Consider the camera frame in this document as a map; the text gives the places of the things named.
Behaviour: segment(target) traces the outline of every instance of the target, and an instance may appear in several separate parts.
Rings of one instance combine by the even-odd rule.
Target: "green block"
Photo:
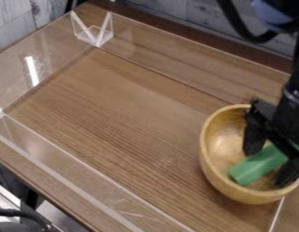
[[[287,160],[283,152],[273,145],[268,145],[247,160],[229,168],[227,174],[241,186],[247,186]]]

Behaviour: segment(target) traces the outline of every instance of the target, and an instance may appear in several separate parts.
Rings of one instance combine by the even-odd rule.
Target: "robotic arm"
[[[289,160],[281,166],[275,184],[281,188],[299,178],[299,0],[253,0],[257,17],[268,28],[253,35],[240,19],[231,0],[216,0],[239,35],[253,43],[268,42],[279,33],[297,33],[293,71],[279,105],[253,99],[245,115],[243,150],[253,155],[271,140]]]

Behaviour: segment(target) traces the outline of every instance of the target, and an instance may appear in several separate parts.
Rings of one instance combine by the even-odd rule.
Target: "yellow bowl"
[[[215,188],[241,203],[261,205],[280,200],[297,186],[299,179],[285,188],[273,186],[275,171],[243,187],[227,175],[227,170],[245,157],[241,151],[244,112],[251,105],[232,105],[216,111],[201,128],[201,170]]]

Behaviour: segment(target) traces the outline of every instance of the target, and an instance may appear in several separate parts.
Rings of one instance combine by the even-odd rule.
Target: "wooden table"
[[[81,5],[77,13],[92,24],[105,11],[92,2]],[[38,158],[50,169],[68,173],[72,183],[48,175],[1,141],[0,162],[92,231],[130,230],[92,205],[89,196],[97,195],[100,188],[90,172],[77,169],[80,161],[193,231],[268,230],[277,204],[245,206],[212,188],[199,165],[199,137],[207,117],[221,107],[247,102],[252,94],[276,101],[287,73],[208,46],[197,47],[189,59],[201,55],[203,63],[195,69],[203,71],[203,77],[192,87],[181,83],[183,77],[173,80],[89,48],[6,109],[76,158],[54,154]],[[203,84],[213,77],[215,86]],[[86,198],[73,185],[89,192]]]

